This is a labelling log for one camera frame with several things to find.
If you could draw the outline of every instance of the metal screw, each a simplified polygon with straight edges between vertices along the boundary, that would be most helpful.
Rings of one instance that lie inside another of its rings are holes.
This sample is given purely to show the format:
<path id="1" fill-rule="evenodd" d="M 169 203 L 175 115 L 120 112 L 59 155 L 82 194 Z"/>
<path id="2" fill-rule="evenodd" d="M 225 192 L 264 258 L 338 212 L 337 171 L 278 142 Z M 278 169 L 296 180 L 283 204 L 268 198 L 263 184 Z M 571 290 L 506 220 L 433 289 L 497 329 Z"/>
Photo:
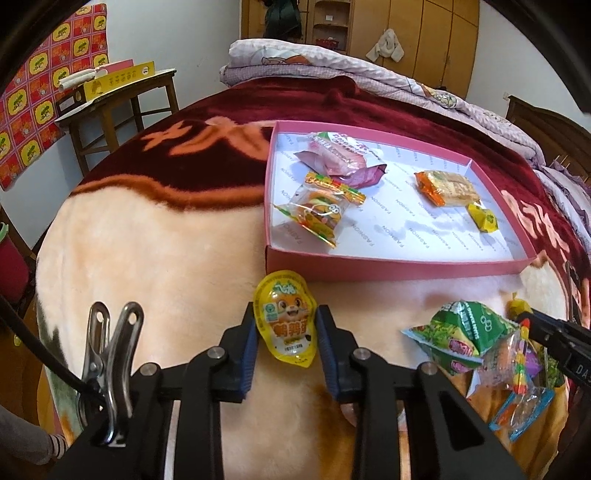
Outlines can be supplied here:
<path id="1" fill-rule="evenodd" d="M 427 375 L 435 375 L 437 373 L 437 365 L 433 362 L 425 362 L 421 365 L 421 370 Z"/>
<path id="2" fill-rule="evenodd" d="M 366 348 L 356 348 L 353 350 L 353 356 L 357 360 L 367 360 L 371 356 L 371 352 Z"/>
<path id="3" fill-rule="evenodd" d="M 207 356 L 215 360 L 220 359 L 226 354 L 226 351 L 220 346 L 213 346 L 207 351 Z"/>
<path id="4" fill-rule="evenodd" d="M 158 365 L 150 362 L 147 364 L 143 364 L 139 368 L 139 373 L 141 373 L 145 377 L 151 377 L 152 375 L 154 375 L 156 373 L 156 370 L 158 370 Z"/>

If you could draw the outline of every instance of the red poster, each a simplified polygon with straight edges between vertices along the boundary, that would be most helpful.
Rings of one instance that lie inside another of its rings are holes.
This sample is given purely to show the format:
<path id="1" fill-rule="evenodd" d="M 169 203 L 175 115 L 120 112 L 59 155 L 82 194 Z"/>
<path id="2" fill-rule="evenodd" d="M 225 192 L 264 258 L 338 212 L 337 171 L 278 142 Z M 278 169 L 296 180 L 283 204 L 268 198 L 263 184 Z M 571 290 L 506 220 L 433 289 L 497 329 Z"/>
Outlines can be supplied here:
<path id="1" fill-rule="evenodd" d="M 64 20 L 0 96 L 0 187 L 6 190 L 63 133 L 54 123 L 61 78 L 108 62 L 105 4 Z"/>

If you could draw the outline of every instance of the barcode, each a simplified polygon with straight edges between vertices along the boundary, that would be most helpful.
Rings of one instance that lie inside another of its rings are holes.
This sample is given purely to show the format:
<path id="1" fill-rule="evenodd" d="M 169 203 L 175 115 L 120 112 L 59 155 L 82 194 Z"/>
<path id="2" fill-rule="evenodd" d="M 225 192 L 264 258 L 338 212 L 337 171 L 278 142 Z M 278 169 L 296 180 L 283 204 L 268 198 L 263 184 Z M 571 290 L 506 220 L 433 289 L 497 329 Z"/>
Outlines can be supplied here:
<path id="1" fill-rule="evenodd" d="M 300 348 L 304 348 L 304 345 L 302 345 L 301 343 L 298 343 L 297 345 L 286 346 L 285 347 L 285 351 L 286 352 L 290 352 L 292 350 L 298 350 Z"/>

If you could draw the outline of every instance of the wall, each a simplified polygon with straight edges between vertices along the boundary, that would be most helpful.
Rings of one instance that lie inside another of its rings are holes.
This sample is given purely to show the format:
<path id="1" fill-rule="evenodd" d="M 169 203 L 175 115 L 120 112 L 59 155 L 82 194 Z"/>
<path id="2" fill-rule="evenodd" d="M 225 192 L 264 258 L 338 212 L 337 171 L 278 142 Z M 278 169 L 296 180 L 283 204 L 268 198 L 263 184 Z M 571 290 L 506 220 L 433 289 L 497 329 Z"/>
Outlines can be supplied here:
<path id="1" fill-rule="evenodd" d="M 584 114 L 543 55 L 505 17 L 480 1 L 476 60 L 466 100 L 505 116 L 504 93 L 574 120 L 591 131 Z"/>
<path id="2" fill-rule="evenodd" d="M 104 0 L 107 3 L 109 59 L 154 60 L 157 69 L 174 67 L 177 99 L 183 108 L 222 90 L 219 69 L 228 58 L 230 43 L 238 38 L 239 0 Z M 142 110 L 162 108 L 164 89 L 139 97 Z M 123 106 L 115 121 L 131 115 Z M 144 117 L 147 127 L 166 113 Z M 86 141 L 100 134 L 96 121 L 86 126 Z M 127 125 L 119 134 L 124 142 L 135 134 Z M 87 157 L 92 168 L 105 153 Z M 33 246 L 59 207 L 82 179 L 72 142 L 66 135 L 51 146 L 6 192 L 0 203 L 25 242 Z"/>

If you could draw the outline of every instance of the pink snack wrapper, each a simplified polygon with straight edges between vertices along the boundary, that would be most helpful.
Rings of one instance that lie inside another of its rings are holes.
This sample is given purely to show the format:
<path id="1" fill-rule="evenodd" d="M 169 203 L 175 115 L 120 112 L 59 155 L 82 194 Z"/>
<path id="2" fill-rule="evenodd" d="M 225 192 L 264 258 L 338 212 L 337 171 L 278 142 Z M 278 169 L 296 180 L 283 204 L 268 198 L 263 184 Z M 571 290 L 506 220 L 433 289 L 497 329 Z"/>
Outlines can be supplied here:
<path id="1" fill-rule="evenodd" d="M 358 189 L 376 185 L 386 171 L 386 164 L 367 166 L 367 160 L 379 157 L 354 138 L 334 132 L 309 135 L 308 150 L 295 156 L 321 175 L 327 175 Z"/>

